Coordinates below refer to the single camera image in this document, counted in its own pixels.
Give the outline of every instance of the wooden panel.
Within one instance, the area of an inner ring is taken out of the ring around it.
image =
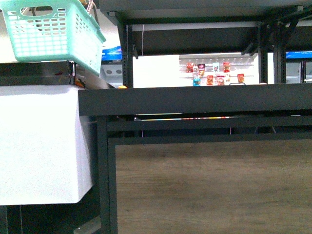
[[[119,234],[312,233],[312,141],[117,146]]]

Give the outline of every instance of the orange object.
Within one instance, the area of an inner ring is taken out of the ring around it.
[[[214,84],[214,76],[207,76],[207,85]]]

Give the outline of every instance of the hanging snack package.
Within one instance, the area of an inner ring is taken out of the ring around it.
[[[203,77],[205,75],[205,64],[199,64],[198,65],[198,74],[199,76]]]
[[[218,85],[224,85],[224,78],[225,78],[225,76],[217,76],[216,77],[217,84]]]
[[[223,63],[223,72],[230,72],[231,71],[231,64],[229,62]]]
[[[194,71],[194,72],[198,72],[198,66],[197,66],[197,64],[194,64],[193,71]]]
[[[244,74],[237,74],[237,80],[238,83],[244,83],[245,82]]]
[[[186,72],[187,73],[193,72],[193,67],[194,67],[194,63],[193,62],[188,62],[186,64]]]
[[[193,78],[193,86],[200,86],[200,77],[197,74]]]
[[[214,84],[214,76],[207,76],[207,85],[213,85]]]
[[[220,71],[220,64],[218,62],[213,62],[213,72],[219,72]]]

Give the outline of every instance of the mint green plastic basket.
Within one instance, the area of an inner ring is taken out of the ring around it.
[[[50,6],[45,16],[25,16],[25,7]],[[79,0],[0,0],[17,61],[72,60],[99,75],[105,37]]]

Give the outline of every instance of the white box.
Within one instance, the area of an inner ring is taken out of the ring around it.
[[[0,87],[0,205],[76,203],[90,190],[95,123],[71,85]]]

